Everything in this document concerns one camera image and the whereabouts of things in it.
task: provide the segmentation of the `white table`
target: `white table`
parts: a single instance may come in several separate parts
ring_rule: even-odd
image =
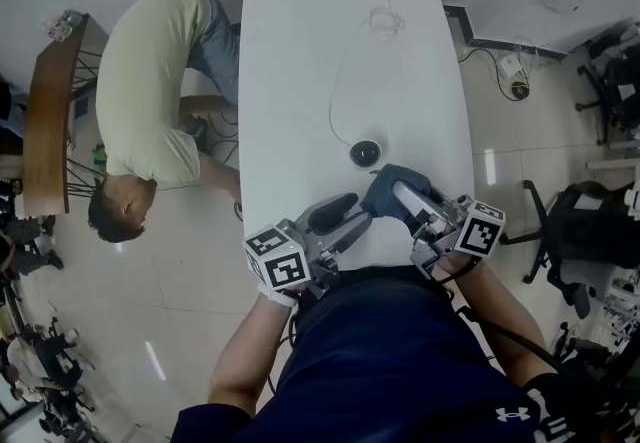
[[[367,25],[385,0],[244,0],[240,46],[240,172],[245,234],[295,219],[330,196],[366,192],[349,142],[384,141],[384,162],[427,175],[450,197],[473,196],[469,122],[441,0],[392,0],[406,22],[381,43]],[[374,221],[341,268],[407,264],[402,223]]]

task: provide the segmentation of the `white wristband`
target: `white wristband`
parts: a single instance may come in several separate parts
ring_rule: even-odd
[[[281,294],[280,292],[276,292],[275,290],[271,290],[264,283],[258,283],[258,290],[260,293],[264,294],[269,301],[274,301],[282,306],[286,306],[287,308],[293,308],[296,304],[298,304],[298,300],[289,297],[288,295]]]

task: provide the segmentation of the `navy blue shirt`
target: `navy blue shirt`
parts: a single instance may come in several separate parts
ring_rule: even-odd
[[[255,419],[196,406],[180,413],[173,441],[533,442],[539,420],[538,404],[489,364],[448,302],[371,280],[307,314]]]

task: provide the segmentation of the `under armour logo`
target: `under armour logo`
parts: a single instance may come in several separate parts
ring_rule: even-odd
[[[520,418],[523,422],[531,418],[527,412],[529,408],[527,407],[519,407],[517,413],[507,413],[507,410],[503,407],[500,409],[496,409],[496,413],[498,413],[498,420],[501,422],[506,422],[508,418]]]

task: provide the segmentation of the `blue glove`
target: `blue glove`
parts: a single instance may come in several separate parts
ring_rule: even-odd
[[[431,197],[431,182],[426,176],[406,167],[387,164],[378,173],[378,176],[376,176],[376,179],[365,194],[360,203],[362,209],[374,219],[378,217],[395,217],[407,224],[413,217],[393,194],[393,185],[398,180],[402,180],[425,196]]]

